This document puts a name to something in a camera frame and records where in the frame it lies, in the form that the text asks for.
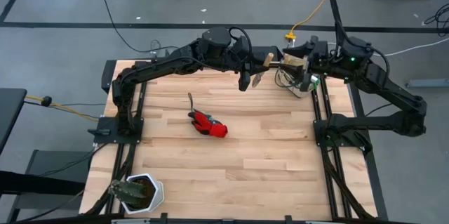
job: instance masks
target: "potted plant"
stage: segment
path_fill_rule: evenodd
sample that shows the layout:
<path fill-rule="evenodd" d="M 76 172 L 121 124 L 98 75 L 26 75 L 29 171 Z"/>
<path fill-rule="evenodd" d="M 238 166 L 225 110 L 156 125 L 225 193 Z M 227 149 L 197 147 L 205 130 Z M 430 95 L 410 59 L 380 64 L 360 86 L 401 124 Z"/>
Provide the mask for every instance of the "potted plant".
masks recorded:
<path fill-rule="evenodd" d="M 163 184 L 149 174 L 130 176 L 126 181 L 113 180 L 109 186 L 127 214 L 153 211 L 164 199 Z"/>

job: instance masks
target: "red and black glove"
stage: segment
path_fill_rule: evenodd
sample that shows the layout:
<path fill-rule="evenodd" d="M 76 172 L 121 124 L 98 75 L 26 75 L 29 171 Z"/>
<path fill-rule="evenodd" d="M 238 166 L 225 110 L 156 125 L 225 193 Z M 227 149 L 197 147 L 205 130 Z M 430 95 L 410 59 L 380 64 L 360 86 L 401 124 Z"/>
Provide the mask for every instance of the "red and black glove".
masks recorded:
<path fill-rule="evenodd" d="M 203 135 L 223 138 L 227 134 L 227 127 L 221 122 L 214 120 L 212 116 L 199 111 L 189 112 L 189 117 L 194 119 L 192 125 Z"/>

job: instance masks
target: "yellow cable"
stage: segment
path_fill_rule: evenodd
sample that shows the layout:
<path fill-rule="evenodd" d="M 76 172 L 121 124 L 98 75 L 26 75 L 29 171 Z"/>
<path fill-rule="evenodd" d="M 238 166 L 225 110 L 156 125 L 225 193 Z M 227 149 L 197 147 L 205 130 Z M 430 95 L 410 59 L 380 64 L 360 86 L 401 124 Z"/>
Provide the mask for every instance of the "yellow cable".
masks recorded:
<path fill-rule="evenodd" d="M 34 96 L 30 96 L 30 95 L 26 96 L 26 98 L 29 98 L 29 99 L 32 99 L 32 100 L 43 101 L 43 98 L 34 97 Z M 70 108 L 70 107 L 66 107 L 66 106 L 64 106 L 64 105 L 57 104 L 57 103 L 53 103 L 53 102 L 51 103 L 51 105 L 54 105 L 54 106 L 56 106 L 56 107 L 58 107 L 58 108 L 60 108 L 60 109 L 66 110 L 66 111 L 68 111 L 68 112 L 73 112 L 73 113 L 75 113 L 76 115 L 78 115 L 78 116 L 80 116 L 80 117 L 83 117 L 84 119 L 88 119 L 88 120 L 93 121 L 93 122 L 98 122 L 98 119 L 90 118 L 90 117 L 88 117 L 88 116 L 86 116 L 86 115 L 83 115 L 83 114 L 77 112 L 76 110 L 73 110 L 73 109 Z"/>
<path fill-rule="evenodd" d="M 315 10 L 310 14 L 310 16 L 307 17 L 307 19 L 305 19 L 305 20 L 303 20 L 301 22 L 296 23 L 292 27 L 292 29 L 290 30 L 290 33 L 286 34 L 286 38 L 287 39 L 296 39 L 296 36 L 293 34 L 293 31 L 295 30 L 295 28 L 299 27 L 300 25 L 302 25 L 302 24 L 306 23 L 307 21 L 309 21 L 315 15 L 315 13 L 322 7 L 322 5 L 324 4 L 324 1 L 326 1 L 326 0 L 322 0 L 321 3 L 315 8 Z"/>

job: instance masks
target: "plant pot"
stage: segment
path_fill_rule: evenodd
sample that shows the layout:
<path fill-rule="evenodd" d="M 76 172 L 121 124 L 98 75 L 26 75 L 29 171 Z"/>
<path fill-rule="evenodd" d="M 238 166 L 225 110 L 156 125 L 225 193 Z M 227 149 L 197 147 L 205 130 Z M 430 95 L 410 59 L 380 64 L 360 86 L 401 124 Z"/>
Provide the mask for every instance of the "plant pot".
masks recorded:
<path fill-rule="evenodd" d="M 121 205 L 124 207 L 127 214 L 134 214 L 134 213 L 142 213 L 145 211 L 152 212 L 154 209 L 156 209 L 160 204 L 162 204 L 164 195 L 163 195 L 163 184 L 156 179 L 154 179 L 149 174 L 139 174 L 134 176 L 129 176 L 126 181 L 133 182 L 139 179 L 145 179 L 148 180 L 151 185 L 153 186 L 152 189 L 154 189 L 154 194 L 151 199 L 151 201 L 148 204 L 148 207 L 143 209 L 135 209 L 132 206 L 130 206 L 127 203 L 121 202 Z"/>

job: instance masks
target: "floor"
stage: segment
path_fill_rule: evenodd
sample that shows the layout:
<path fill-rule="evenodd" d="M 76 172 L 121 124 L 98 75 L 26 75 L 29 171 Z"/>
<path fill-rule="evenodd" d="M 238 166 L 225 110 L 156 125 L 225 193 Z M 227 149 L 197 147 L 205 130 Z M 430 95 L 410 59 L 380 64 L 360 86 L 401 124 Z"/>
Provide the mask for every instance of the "floor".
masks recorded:
<path fill-rule="evenodd" d="M 9 0 L 0 0 L 3 8 Z M 108 0 L 117 23 L 177 24 L 273 24 L 291 25 L 306 18 L 320 0 Z M 426 29 L 422 21 L 447 0 L 337 0 L 342 21 L 348 27 L 409 27 Z M 17 0 L 5 22 L 109 23 L 102 0 Z M 330 5 L 308 25 L 333 25 Z M 0 24 L 0 86 L 26 88 L 28 94 L 51 95 L 60 103 L 103 103 L 100 89 L 102 68 L 107 59 L 143 58 L 149 55 L 127 48 L 113 29 L 105 28 L 18 28 Z M 162 46 L 183 46 L 204 29 L 120 29 L 132 46 L 148 49 L 152 39 Z M 286 45 L 287 30 L 250 29 L 257 46 Z M 296 32 L 296 44 L 311 35 L 334 41 L 331 32 Z M 436 34 L 351 33 L 392 53 L 441 40 Z M 404 86 L 409 79 L 448 77 L 449 42 L 389 57 L 391 79 Z M 374 61 L 383 65 L 379 58 Z M 427 133 L 404 138 L 394 133 L 370 132 L 385 204 L 390 220 L 413 223 L 443 223 L 449 218 L 449 128 L 448 89 L 410 89 L 427 101 Z M 362 93 L 365 111 L 385 103 Z M 102 106 L 79 107 L 94 116 Z M 393 107 L 378 115 L 394 112 Z M 71 114 L 42 107 L 24 106 L 0 156 L 0 169 L 24 172 L 34 149 L 90 150 L 92 137 L 86 132 L 94 123 Z M 0 222 L 8 215 L 12 197 L 0 199 Z M 26 218 L 35 211 L 24 212 Z M 53 216 L 69 216 L 58 211 Z"/>

